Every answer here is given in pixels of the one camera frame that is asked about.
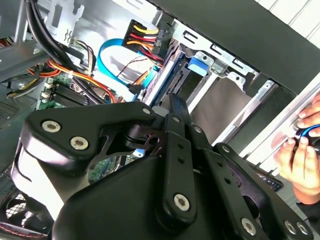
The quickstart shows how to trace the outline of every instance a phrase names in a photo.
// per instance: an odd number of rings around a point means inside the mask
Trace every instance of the cable bundle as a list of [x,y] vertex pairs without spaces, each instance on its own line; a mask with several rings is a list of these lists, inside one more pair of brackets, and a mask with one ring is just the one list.
[[[52,38],[48,29],[44,25],[36,0],[25,0],[26,15],[29,24],[29,29],[37,42],[49,54],[49,56],[61,67],[65,66],[70,71],[78,72],[77,67],[71,61],[67,53],[62,47]],[[101,99],[90,87],[90,85],[78,76],[73,77],[73,81],[81,91],[95,104],[104,104]]]
[[163,59],[152,53],[154,44],[156,42],[158,29],[144,30],[137,25],[133,26],[133,32],[130,33],[130,40],[126,42],[127,45],[138,44],[140,45],[139,51],[149,59],[157,63],[159,67],[162,66]]

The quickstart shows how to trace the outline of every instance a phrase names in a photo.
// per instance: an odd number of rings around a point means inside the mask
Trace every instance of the orange wire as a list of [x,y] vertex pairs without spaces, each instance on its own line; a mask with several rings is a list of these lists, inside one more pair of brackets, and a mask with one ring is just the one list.
[[[30,68],[27,69],[27,71],[32,74],[32,75],[35,75],[35,72],[32,71]],[[61,73],[60,70],[56,69],[54,71],[51,71],[51,72],[42,72],[40,73],[39,77],[40,78],[48,78],[48,77],[55,77],[57,75],[59,75]]]
[[150,44],[147,44],[147,43],[140,42],[140,41],[128,41],[126,44],[128,44],[128,45],[130,45],[130,44],[139,44],[141,46],[145,46],[150,51],[152,51],[152,49],[154,48],[154,46],[152,46]]
[[105,90],[106,93],[109,95],[111,102],[112,102],[112,103],[115,103],[115,102],[116,102],[116,98],[115,98],[114,94],[107,88],[107,86],[105,86],[105,85],[103,85],[102,83],[94,80],[92,77],[90,77],[90,76],[88,76],[88,75],[84,75],[84,74],[82,74],[82,73],[80,73],[80,72],[71,71],[71,70],[69,70],[69,69],[67,69],[67,68],[65,68],[65,67],[63,67],[63,66],[61,66],[61,65],[59,65],[59,64],[57,64],[57,63],[55,63],[55,62],[53,62],[52,60],[49,60],[47,63],[48,63],[48,65],[49,65],[51,68],[55,68],[55,69],[57,69],[57,70],[60,70],[60,71],[65,72],[65,73],[67,73],[67,74],[72,73],[73,76],[82,78],[82,79],[84,79],[84,80],[86,80],[86,81],[88,81],[88,82],[91,82],[91,83],[93,83],[94,85],[102,88],[102,89]]
[[149,74],[149,71],[146,71],[145,73],[143,73],[136,81],[136,85],[139,85],[145,78],[146,76]]

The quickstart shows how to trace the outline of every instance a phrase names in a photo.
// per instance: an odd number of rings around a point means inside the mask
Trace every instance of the black arm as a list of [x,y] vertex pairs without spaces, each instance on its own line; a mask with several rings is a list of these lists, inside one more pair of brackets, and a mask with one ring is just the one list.
[[[85,179],[92,163],[146,150],[145,157],[66,200],[53,239],[313,239],[309,227],[228,145],[213,151],[183,102],[177,104],[165,117],[130,102],[48,109],[27,118],[20,149],[59,184]],[[45,131],[48,120],[60,130]],[[72,143],[76,136],[87,141],[78,142],[80,149]],[[23,160],[17,157],[13,173],[22,171]]]

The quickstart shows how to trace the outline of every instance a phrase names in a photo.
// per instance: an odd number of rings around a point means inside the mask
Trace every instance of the red wire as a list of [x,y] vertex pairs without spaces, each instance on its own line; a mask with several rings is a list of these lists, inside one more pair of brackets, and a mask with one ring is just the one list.
[[0,39],[0,44],[2,44],[3,46],[7,46],[7,43],[6,43],[6,41],[4,41],[4,40],[2,40],[2,39]]
[[150,57],[150,58],[152,58],[152,59],[155,59],[156,61],[163,61],[163,59],[162,59],[161,57],[158,57],[158,56],[155,56],[155,55],[153,55],[153,54],[151,54],[151,53],[148,53],[148,52],[146,52],[143,48],[140,48],[140,51],[141,51],[143,54],[147,55],[148,57]]
[[8,228],[6,228],[6,227],[3,226],[3,225],[0,225],[0,229],[2,229],[2,230],[5,231],[5,232],[11,233],[11,234],[13,234],[13,235],[20,236],[20,237],[25,237],[25,238],[38,239],[38,238],[43,238],[43,237],[45,237],[45,235],[28,235],[28,234],[19,233],[19,232],[17,232],[17,231],[13,231],[13,230],[11,230],[11,229],[8,229]]
[[[32,74],[32,75],[35,75],[35,72],[30,70],[29,68],[27,69],[27,71]],[[61,73],[60,70],[56,69],[54,71],[51,71],[51,72],[43,72],[43,73],[40,73],[40,77],[41,78],[50,78],[50,77],[55,77],[57,75],[59,75]]]
[[144,38],[144,37],[135,35],[134,33],[131,33],[130,36],[134,37],[135,39],[139,39],[139,40],[146,41],[146,42],[154,42],[156,40],[155,37],[154,38]]

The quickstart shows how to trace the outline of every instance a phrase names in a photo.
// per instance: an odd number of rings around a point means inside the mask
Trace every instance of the blue drive clip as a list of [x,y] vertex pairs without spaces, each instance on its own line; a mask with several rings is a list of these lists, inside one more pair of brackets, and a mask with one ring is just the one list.
[[209,67],[193,56],[189,62],[188,69],[204,77],[207,75]]

